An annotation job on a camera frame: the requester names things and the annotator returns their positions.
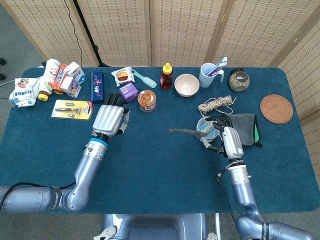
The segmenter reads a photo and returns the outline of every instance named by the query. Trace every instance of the blue cup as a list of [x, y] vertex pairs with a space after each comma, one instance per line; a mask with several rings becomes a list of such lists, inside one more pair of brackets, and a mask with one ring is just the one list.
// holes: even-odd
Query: blue cup
[[215, 65], [213, 63], [204, 63], [200, 68], [200, 75], [199, 75], [199, 83], [200, 87], [207, 88], [213, 82], [217, 75], [221, 75], [221, 83], [224, 80], [225, 72], [221, 69], [217, 71], [213, 76], [206, 76], [212, 69], [214, 69]]

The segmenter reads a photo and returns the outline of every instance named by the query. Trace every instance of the gray carpet floor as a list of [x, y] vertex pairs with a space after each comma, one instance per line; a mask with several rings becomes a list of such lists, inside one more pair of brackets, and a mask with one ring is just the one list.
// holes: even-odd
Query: gray carpet floor
[[[31, 45], [24, 33], [0, 4], [0, 58], [7, 64], [0, 65], [0, 73], [6, 81], [13, 80], [31, 67], [40, 66], [42, 57]], [[14, 83], [0, 86], [0, 98], [7, 98], [14, 89]], [[2, 139], [11, 105], [0, 99], [0, 140]], [[302, 213], [264, 214], [267, 222], [280, 221], [303, 228], [320, 238], [320, 210]], [[215, 232], [214, 216], [208, 214], [208, 229]], [[89, 240], [100, 234], [100, 214], [9, 214], [0, 215], [0, 239], [12, 240]], [[221, 239], [240, 240], [229, 214], [220, 215]]]

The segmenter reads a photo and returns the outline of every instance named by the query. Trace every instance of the mint green comb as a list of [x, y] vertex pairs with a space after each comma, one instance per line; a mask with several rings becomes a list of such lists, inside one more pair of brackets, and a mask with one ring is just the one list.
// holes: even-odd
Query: mint green comb
[[151, 78], [147, 77], [147, 76], [141, 76], [136, 70], [132, 69], [131, 72], [133, 73], [133, 75], [137, 76], [138, 78], [140, 78], [142, 80], [142, 82], [144, 82], [145, 84], [147, 84], [150, 88], [155, 88], [157, 86], [157, 83], [155, 81], [153, 81]]

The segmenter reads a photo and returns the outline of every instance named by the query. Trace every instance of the ceramic bowl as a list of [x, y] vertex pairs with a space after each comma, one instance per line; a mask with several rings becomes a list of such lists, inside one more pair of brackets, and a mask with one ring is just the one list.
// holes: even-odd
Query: ceramic bowl
[[191, 74], [182, 74], [174, 81], [176, 92], [182, 97], [191, 97], [199, 90], [198, 79]]

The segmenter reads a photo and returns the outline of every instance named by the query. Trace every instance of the woven coaster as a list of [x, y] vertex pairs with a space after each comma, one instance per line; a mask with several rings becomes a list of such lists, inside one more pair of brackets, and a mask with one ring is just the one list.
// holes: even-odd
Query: woven coaster
[[294, 115], [291, 103], [276, 94], [265, 96], [260, 102], [260, 110], [266, 119], [275, 124], [286, 124]]

